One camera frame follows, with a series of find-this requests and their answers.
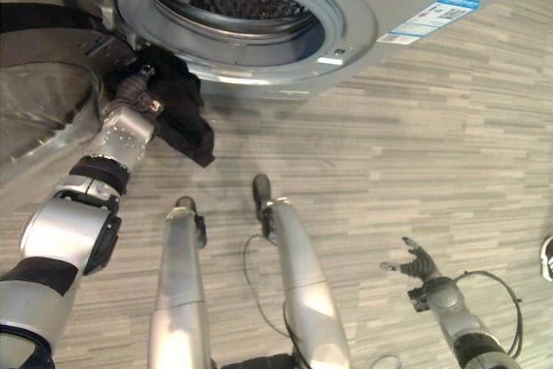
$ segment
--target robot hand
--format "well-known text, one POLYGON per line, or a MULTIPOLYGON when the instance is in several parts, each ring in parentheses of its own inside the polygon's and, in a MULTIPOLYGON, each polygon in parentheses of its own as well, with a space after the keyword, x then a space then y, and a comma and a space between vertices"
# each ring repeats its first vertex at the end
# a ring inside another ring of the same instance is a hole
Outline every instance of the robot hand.
POLYGON ((439 277, 440 271, 435 266, 432 257, 413 239, 403 237, 406 245, 410 246, 409 253, 416 258, 407 264, 380 263, 380 268, 387 271, 399 271, 409 277, 420 278, 423 282, 439 277))

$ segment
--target robot leg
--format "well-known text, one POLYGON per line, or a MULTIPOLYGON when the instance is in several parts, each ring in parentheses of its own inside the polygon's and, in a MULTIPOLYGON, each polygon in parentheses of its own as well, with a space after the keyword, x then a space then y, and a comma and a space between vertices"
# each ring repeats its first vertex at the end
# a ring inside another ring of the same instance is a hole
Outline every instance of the robot leg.
POLYGON ((298 364, 314 369, 351 367, 340 313, 296 210, 284 198, 271 199, 270 183, 265 175, 254 179, 253 191, 264 236, 278 244, 285 314, 290 336, 296 344, 298 364))
POLYGON ((211 369, 207 306, 198 248, 206 228, 194 201, 180 198, 168 214, 156 309, 149 331, 148 368, 211 369))

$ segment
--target washing machine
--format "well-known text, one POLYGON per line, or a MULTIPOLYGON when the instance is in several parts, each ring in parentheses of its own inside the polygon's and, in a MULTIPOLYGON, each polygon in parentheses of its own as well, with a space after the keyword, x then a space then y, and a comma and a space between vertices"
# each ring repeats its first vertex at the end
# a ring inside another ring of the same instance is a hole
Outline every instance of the washing machine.
POLYGON ((103 19, 178 54, 203 92, 305 99, 498 0, 18 0, 103 19))

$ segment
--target wood-grain floor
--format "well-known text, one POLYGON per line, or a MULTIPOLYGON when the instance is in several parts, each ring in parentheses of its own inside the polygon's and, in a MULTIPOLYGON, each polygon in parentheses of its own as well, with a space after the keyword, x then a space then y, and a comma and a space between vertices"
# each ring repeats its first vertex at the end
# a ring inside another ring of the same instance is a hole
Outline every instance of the wood-grain floor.
MULTIPOLYGON (((177 197, 206 217, 200 253, 213 358, 220 364, 289 352, 259 316, 240 250, 258 232, 250 183, 267 173, 295 203, 332 284, 357 368, 397 353, 404 367, 456 367, 428 313, 416 314, 405 276, 378 263, 423 245, 449 276, 489 270, 523 299, 526 369, 553 367, 553 285, 538 251, 553 232, 553 0, 493 5, 305 103, 209 99, 217 161, 201 169, 155 140, 133 175, 107 269, 82 282, 55 353, 59 368, 143 368, 162 225, 177 197)), ((19 230, 77 156, 2 192, 2 271, 19 230)), ((277 253, 252 243, 251 273, 280 327, 277 253)), ((477 277, 469 305, 506 347, 513 306, 477 277)))

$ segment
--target black joint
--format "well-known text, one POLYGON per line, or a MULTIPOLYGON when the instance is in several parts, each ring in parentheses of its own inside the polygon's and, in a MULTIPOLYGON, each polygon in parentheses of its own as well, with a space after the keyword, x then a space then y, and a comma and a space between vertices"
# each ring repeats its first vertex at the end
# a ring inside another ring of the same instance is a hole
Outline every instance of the black joint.
POLYGON ((116 161, 105 157, 90 156, 82 157, 69 174, 102 181, 119 194, 125 193, 130 176, 129 171, 116 161))
POLYGON ((25 362, 21 365, 21 369, 54 369, 54 361, 52 360, 52 349, 46 339, 35 332, 31 332, 26 328, 18 328, 6 324, 0 324, 0 333, 7 334, 13 337, 19 337, 35 344, 35 350, 25 362))
POLYGON ((276 354, 262 358, 248 359, 241 363, 232 363, 221 369, 294 369, 296 361, 289 354, 276 354))
POLYGON ((120 226, 121 219, 119 217, 115 215, 108 216, 94 243, 88 263, 86 263, 83 272, 85 276, 102 270, 110 262, 111 254, 119 238, 118 231, 120 226))
POLYGON ((66 294, 77 275, 77 267, 59 259, 29 257, 22 259, 10 271, 0 277, 0 281, 28 281, 38 283, 66 294))
POLYGON ((423 287, 412 289, 408 291, 407 294, 409 295, 411 304, 413 305, 417 313, 430 310, 426 295, 424 295, 423 287))
POLYGON ((465 367, 472 359, 490 352, 505 353, 505 350, 490 335, 468 333, 462 335, 453 345, 453 352, 460 367, 465 367))
POLYGON ((119 210, 119 198, 114 194, 110 196, 110 199, 108 200, 101 200, 96 196, 82 194, 81 192, 75 192, 71 189, 63 189, 58 192, 55 197, 59 199, 70 199, 91 207, 106 207, 113 215, 117 214, 119 210))

